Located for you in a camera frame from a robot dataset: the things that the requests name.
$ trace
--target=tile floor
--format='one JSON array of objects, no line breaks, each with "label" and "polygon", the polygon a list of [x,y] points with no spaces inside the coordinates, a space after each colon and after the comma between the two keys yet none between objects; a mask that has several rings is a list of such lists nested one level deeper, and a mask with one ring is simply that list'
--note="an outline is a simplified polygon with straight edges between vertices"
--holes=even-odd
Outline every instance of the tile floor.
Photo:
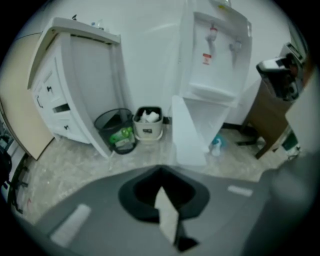
[{"label": "tile floor", "polygon": [[[129,170],[169,164],[172,144],[171,126],[165,125],[164,135],[154,145],[138,144],[126,155],[114,154],[104,159],[92,145],[69,139],[53,140],[38,161],[31,160],[25,180],[28,188],[20,188],[18,203],[23,217],[32,224],[52,206],[91,181]],[[284,149],[267,152],[259,160],[256,145],[239,147],[235,142],[246,140],[236,130],[222,129],[225,146],[219,157],[207,155],[207,166],[201,173],[226,178],[258,181],[262,172],[278,167],[287,159]]]}]

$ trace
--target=cabinet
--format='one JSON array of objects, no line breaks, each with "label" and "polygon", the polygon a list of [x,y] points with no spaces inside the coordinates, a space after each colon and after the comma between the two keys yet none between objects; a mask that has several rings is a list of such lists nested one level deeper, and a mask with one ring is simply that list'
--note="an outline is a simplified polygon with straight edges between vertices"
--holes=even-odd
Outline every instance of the cabinet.
[{"label": "cabinet", "polygon": [[42,33],[29,69],[28,89],[54,135],[111,152],[94,127],[123,102],[113,61],[120,37],[75,20],[54,18]]}]

